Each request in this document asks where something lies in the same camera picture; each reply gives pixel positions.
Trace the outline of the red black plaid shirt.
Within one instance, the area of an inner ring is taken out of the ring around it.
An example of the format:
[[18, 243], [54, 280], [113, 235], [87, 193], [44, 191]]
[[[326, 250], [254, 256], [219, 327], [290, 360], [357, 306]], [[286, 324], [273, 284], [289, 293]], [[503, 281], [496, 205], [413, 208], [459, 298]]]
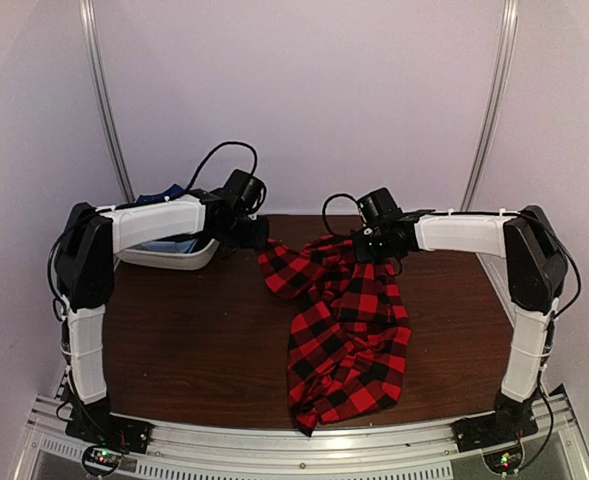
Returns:
[[358, 262], [352, 241], [335, 236], [301, 250], [269, 240], [257, 260], [268, 289], [299, 305], [287, 347], [293, 426], [311, 436], [395, 406], [412, 331], [393, 266]]

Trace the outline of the white plastic basin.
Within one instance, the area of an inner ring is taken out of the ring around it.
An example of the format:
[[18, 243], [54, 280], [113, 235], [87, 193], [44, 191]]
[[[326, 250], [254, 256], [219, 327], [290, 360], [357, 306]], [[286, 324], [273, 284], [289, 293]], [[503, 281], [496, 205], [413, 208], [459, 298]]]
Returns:
[[137, 266], [196, 271], [210, 263], [218, 247], [219, 242], [212, 239], [204, 247], [192, 253], [170, 253], [130, 248], [118, 253], [116, 257], [121, 262]]

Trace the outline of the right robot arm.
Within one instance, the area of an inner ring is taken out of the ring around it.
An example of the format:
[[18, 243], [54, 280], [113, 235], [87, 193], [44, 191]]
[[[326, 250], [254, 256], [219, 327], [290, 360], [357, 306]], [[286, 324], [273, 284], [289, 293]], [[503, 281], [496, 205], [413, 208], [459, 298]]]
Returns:
[[353, 237], [361, 263], [402, 259], [419, 251], [457, 251], [504, 260], [508, 277], [513, 336], [497, 412], [487, 419], [493, 440], [509, 440], [525, 424], [522, 408], [540, 387], [553, 349], [569, 260], [561, 250], [543, 210], [472, 213], [418, 210], [394, 204], [357, 202], [362, 229]]

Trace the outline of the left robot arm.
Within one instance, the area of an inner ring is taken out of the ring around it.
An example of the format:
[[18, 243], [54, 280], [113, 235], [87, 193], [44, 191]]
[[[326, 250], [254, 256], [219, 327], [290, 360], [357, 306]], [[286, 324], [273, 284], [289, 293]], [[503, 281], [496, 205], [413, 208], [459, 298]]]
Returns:
[[136, 206], [75, 205], [48, 260], [50, 285], [61, 306], [62, 352], [71, 388], [90, 405], [108, 396], [103, 371], [103, 318], [114, 291], [114, 257], [137, 245], [204, 232], [232, 247], [267, 244], [269, 220], [238, 202], [199, 191]]

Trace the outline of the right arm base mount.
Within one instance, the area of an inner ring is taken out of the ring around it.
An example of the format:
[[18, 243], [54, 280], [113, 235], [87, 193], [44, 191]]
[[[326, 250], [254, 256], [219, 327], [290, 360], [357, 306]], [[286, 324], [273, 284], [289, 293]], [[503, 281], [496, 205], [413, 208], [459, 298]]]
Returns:
[[537, 433], [539, 428], [532, 410], [537, 396], [537, 392], [534, 392], [519, 402], [498, 392], [491, 413], [455, 421], [452, 430], [458, 451], [467, 452], [516, 442]]

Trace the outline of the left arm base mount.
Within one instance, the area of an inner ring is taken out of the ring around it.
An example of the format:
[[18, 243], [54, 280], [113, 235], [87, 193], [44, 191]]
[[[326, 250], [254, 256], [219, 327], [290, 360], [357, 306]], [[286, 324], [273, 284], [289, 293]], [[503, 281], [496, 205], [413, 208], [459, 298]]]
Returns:
[[65, 420], [67, 436], [118, 452], [147, 452], [153, 425], [114, 415], [108, 396], [91, 403], [84, 402], [73, 379], [69, 378], [62, 399], [61, 407], [71, 407], [71, 413]]

